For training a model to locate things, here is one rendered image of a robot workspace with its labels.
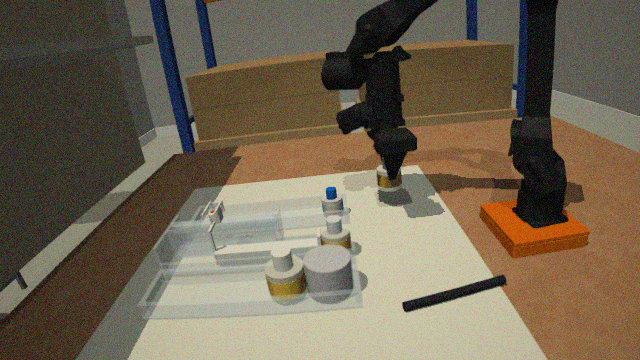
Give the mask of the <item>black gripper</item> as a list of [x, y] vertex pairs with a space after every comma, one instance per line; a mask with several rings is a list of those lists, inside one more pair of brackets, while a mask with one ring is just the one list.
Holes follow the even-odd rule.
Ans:
[[[408, 151], [417, 150], [417, 138], [405, 126], [402, 117], [404, 95], [400, 89], [388, 91], [366, 91], [375, 116], [376, 128], [367, 131], [374, 140], [374, 148], [383, 157], [389, 180], [395, 180]], [[366, 98], [367, 101], [367, 98]]]

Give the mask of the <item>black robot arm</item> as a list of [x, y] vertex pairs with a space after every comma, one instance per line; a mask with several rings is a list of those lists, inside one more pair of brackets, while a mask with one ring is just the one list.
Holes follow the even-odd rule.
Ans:
[[[328, 90], [400, 89], [399, 62], [411, 58], [401, 45], [377, 52], [403, 36], [416, 17], [438, 0], [389, 0], [356, 21], [355, 35], [345, 52], [326, 53], [321, 79]], [[526, 0], [527, 58], [524, 113], [511, 123], [514, 168], [524, 175], [512, 211], [533, 229], [568, 222], [562, 214], [567, 185], [565, 161], [553, 149], [551, 96], [558, 0]], [[364, 59], [365, 54], [373, 54]], [[343, 134], [362, 126], [376, 128], [372, 103], [357, 103], [337, 114]], [[373, 126], [373, 127], [371, 127]]]

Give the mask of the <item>black cylindrical rod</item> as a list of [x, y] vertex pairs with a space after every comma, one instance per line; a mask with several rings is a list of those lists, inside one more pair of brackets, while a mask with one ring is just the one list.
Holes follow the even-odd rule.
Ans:
[[490, 279], [479, 281], [476, 283], [471, 283], [460, 288], [455, 288], [452, 290], [447, 290], [447, 291], [427, 295], [422, 298], [405, 301], [402, 303], [402, 307], [405, 312], [408, 312], [408, 311], [419, 309], [424, 306], [437, 304], [440, 302], [456, 299], [464, 295], [487, 290], [492, 287], [502, 285], [505, 283], [506, 283], [506, 278], [502, 274], [502, 275], [496, 276], [495, 278], [490, 278]]

